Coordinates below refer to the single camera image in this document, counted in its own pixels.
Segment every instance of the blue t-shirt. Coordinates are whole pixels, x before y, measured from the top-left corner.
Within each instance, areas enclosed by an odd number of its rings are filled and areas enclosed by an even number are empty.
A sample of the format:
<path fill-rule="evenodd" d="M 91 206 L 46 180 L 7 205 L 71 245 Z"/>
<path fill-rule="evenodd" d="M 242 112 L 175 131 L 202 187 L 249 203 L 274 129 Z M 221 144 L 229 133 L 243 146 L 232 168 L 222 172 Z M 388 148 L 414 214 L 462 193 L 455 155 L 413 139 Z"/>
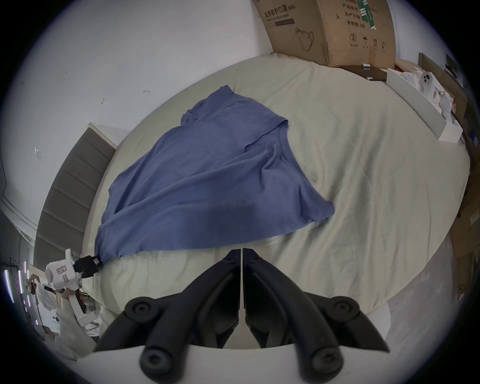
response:
<path fill-rule="evenodd" d="M 228 86 L 213 92 L 112 183 L 96 256 L 246 243 L 332 216 L 287 129 L 285 118 Z"/>

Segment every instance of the mattress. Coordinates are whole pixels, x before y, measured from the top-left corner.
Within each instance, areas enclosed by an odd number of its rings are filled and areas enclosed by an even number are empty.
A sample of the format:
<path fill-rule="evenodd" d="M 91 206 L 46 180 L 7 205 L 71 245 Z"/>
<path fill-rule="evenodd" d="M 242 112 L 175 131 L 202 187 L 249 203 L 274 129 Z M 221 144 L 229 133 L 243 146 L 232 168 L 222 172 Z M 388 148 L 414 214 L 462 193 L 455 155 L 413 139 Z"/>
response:
<path fill-rule="evenodd" d="M 336 208 L 321 224 L 242 246 L 255 249 L 302 290 L 350 296 L 364 313 L 424 268 L 460 207 L 469 170 L 465 146 L 439 142 L 382 82 L 279 54 L 237 63 L 193 84 L 123 140 L 97 190 L 84 255 L 94 252 L 116 176 L 178 126 L 185 111 L 223 85 L 288 119 L 288 142 L 298 164 Z M 235 247 L 123 256 L 84 279 L 83 288 L 120 313 L 135 297 L 181 292 Z"/>

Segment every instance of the robotic hand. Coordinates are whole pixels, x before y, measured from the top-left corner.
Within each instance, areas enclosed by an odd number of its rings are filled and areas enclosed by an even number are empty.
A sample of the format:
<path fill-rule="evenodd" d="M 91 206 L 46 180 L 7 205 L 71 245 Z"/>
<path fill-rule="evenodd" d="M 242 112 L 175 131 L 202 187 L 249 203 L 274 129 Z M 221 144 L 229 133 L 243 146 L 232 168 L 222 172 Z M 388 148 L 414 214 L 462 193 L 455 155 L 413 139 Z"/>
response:
<path fill-rule="evenodd" d="M 65 259 L 47 265 L 45 277 L 56 290 L 68 288 L 76 291 L 81 286 L 82 278 L 92 277 L 102 266 L 102 262 L 96 256 L 86 256 L 74 262 L 69 248 L 65 251 Z"/>
<path fill-rule="evenodd" d="M 70 296 L 69 301 L 80 326 L 85 326 L 98 318 L 98 313 L 88 311 L 80 297 L 82 278 L 92 277 L 102 266 L 101 260 L 96 256 L 86 256 L 74 262 L 72 251 L 67 249 L 65 259 L 49 263 L 45 270 L 45 277 L 55 290 L 64 288 L 75 291 L 75 295 Z"/>

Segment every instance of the gray floor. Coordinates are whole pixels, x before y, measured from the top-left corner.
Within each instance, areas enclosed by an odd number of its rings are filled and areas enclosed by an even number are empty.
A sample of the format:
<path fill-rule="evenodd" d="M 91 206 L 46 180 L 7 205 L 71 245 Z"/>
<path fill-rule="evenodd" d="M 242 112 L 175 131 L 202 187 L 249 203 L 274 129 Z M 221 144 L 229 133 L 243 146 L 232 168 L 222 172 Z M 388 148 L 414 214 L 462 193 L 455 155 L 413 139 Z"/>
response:
<path fill-rule="evenodd" d="M 386 341 L 391 351 L 387 359 L 379 361 L 376 379 L 382 378 L 385 383 L 404 382 L 446 336 L 461 305 L 454 289 L 453 261 L 448 236 L 423 271 L 388 301 L 391 326 Z M 258 345 L 241 322 L 225 348 L 258 348 Z"/>

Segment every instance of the gray upholstered headboard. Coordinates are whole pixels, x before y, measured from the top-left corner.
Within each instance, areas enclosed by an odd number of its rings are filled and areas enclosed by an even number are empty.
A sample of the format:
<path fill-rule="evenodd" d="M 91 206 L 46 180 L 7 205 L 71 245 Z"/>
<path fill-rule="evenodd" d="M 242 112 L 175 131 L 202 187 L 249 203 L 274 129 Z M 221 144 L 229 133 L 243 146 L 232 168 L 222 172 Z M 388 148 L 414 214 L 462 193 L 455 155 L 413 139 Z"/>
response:
<path fill-rule="evenodd" d="M 34 266 L 65 258 L 70 248 L 74 258 L 82 252 L 85 227 L 115 145 L 89 124 L 63 162 L 40 215 L 34 248 Z"/>

